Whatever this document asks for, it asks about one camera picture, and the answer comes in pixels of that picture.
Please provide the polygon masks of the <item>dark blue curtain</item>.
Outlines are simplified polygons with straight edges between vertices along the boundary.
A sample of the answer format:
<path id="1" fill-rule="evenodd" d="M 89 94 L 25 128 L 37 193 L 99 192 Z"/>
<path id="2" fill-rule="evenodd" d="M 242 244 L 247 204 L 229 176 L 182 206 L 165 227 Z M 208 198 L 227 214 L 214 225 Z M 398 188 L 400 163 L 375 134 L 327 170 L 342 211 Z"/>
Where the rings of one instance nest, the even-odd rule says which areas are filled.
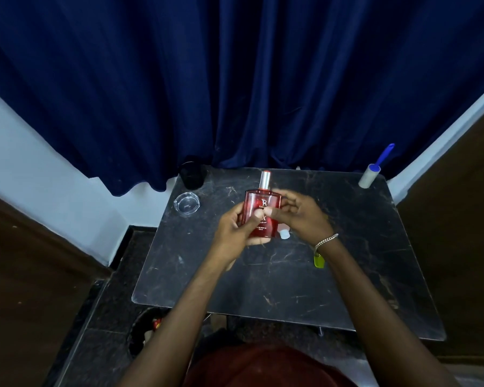
<path id="1" fill-rule="evenodd" d="M 115 196 L 216 168 L 398 175 L 484 93 L 484 0 L 0 0 L 0 97 Z"/>

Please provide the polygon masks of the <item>person's left hand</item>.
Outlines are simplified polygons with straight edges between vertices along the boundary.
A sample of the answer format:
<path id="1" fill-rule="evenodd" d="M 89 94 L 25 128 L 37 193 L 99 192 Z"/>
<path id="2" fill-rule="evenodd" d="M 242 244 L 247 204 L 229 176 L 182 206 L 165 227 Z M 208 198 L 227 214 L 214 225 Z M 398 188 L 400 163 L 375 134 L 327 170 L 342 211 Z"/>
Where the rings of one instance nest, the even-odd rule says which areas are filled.
<path id="1" fill-rule="evenodd" d="M 238 224 L 243 206 L 244 202 L 240 202 L 222 215 L 213 237 L 208 256 L 223 266 L 228 266 L 236 260 L 245 247 L 264 245 L 271 240 L 270 238 L 250 238 L 249 235 L 255 227 L 242 227 Z"/>

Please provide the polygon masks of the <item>person's left forearm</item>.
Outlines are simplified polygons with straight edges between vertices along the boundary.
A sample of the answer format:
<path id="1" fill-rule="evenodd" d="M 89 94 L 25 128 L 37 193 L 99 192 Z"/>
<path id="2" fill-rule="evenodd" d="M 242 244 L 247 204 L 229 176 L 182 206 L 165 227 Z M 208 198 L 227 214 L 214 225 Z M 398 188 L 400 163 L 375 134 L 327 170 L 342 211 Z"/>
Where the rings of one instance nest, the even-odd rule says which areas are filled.
<path id="1" fill-rule="evenodd" d="M 177 304 L 116 387 L 180 387 L 210 298 L 236 258 L 220 251 L 207 254 Z"/>

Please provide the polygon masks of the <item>clear glass lid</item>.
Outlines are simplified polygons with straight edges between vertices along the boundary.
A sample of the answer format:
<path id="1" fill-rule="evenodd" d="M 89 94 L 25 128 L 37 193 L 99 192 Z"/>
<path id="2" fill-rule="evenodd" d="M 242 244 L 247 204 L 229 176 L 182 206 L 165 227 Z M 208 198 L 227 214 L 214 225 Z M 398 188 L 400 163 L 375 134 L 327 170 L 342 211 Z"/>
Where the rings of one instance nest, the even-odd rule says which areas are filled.
<path id="1" fill-rule="evenodd" d="M 176 197 L 173 202 L 175 211 L 182 217 L 190 217 L 200 208 L 200 199 L 194 192 L 185 192 Z"/>

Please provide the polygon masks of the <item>black marble table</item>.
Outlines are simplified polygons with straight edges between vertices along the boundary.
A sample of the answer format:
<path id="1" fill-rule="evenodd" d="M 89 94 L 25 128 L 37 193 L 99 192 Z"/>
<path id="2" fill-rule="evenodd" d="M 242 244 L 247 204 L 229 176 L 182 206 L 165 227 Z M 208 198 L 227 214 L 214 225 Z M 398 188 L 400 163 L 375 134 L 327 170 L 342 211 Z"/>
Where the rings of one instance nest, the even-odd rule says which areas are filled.
<path id="1" fill-rule="evenodd" d="M 131 300 L 174 307 L 209 250 L 220 217 L 258 186 L 261 169 L 206 167 L 188 217 L 174 208 L 187 192 L 176 179 Z M 271 185 L 313 197 L 342 243 L 402 321 L 420 339 L 446 333 L 400 215 L 382 175 L 368 189 L 359 173 L 272 169 Z M 207 312 L 354 331 L 336 283 L 316 268 L 313 249 L 295 233 L 248 247 L 219 280 Z"/>

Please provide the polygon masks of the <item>person's red shirt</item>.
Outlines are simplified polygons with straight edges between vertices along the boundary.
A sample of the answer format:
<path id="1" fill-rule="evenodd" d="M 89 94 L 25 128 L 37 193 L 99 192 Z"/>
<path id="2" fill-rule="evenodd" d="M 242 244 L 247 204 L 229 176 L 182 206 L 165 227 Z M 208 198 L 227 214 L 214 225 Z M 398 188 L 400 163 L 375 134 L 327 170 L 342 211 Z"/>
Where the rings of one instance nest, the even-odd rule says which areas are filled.
<path id="1" fill-rule="evenodd" d="M 183 387 L 357 387 L 338 368 L 288 346 L 221 348 L 188 371 Z"/>

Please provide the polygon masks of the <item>person's right forearm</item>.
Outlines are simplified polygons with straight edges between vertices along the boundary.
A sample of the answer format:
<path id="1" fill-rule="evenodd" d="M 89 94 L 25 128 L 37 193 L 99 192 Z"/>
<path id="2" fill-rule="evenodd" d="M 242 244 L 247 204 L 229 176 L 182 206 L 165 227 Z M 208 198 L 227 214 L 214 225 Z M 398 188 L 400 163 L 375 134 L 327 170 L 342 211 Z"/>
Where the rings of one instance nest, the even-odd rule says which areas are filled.
<path id="1" fill-rule="evenodd" d="M 382 297 L 336 235 L 315 246 L 336 286 L 380 387 L 460 387 Z"/>

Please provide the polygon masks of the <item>red perfume bottle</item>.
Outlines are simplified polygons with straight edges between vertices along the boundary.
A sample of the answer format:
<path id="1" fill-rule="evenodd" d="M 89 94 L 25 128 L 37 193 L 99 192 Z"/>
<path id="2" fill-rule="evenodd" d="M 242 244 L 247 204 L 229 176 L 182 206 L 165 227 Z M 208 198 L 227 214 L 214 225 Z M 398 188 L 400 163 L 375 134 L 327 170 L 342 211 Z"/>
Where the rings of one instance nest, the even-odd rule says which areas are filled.
<path id="1" fill-rule="evenodd" d="M 282 196 L 271 191 L 271 171 L 261 172 L 259 186 L 245 192 L 245 201 L 241 214 L 240 223 L 244 225 L 253 215 L 255 210 L 265 207 L 280 208 Z M 250 238 L 273 238 L 277 235 L 278 222 L 266 215 L 263 216 L 259 225 L 251 232 Z"/>

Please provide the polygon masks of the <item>black round jar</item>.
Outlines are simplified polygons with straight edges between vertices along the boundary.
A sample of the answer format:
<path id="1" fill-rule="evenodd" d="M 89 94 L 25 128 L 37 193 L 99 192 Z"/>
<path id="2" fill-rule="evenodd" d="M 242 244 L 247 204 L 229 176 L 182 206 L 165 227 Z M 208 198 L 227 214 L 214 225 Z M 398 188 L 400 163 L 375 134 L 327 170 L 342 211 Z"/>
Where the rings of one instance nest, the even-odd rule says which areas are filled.
<path id="1" fill-rule="evenodd" d="M 195 159 L 185 159 L 179 166 L 179 176 L 187 190 L 196 190 L 203 186 L 207 173 L 200 162 Z"/>

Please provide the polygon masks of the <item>person's right hand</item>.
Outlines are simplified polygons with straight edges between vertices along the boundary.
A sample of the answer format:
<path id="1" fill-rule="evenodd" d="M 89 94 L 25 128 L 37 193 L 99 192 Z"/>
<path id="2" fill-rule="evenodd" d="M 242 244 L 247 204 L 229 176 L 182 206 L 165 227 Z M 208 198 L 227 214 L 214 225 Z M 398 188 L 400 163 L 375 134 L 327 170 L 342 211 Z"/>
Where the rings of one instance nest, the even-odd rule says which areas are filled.
<path id="1" fill-rule="evenodd" d="M 282 196 L 280 209 L 284 211 L 284 217 L 271 218 L 289 226 L 310 246 L 317 246 L 335 235 L 329 220 L 312 197 L 286 189 L 273 188 L 272 191 Z"/>

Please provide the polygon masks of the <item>black waste bin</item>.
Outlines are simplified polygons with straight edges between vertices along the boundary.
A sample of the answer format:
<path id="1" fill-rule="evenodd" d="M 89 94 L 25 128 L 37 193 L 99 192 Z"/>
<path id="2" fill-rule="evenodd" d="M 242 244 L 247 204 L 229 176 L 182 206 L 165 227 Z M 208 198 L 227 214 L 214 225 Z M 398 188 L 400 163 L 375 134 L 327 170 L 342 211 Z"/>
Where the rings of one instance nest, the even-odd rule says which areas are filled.
<path id="1" fill-rule="evenodd" d="M 153 333 L 156 330 L 155 322 L 162 321 L 170 310 L 170 308 L 165 307 L 150 307 L 137 316 L 129 330 L 126 341 L 127 350 L 132 359 L 135 359 L 142 351 L 146 341 L 146 333 Z"/>

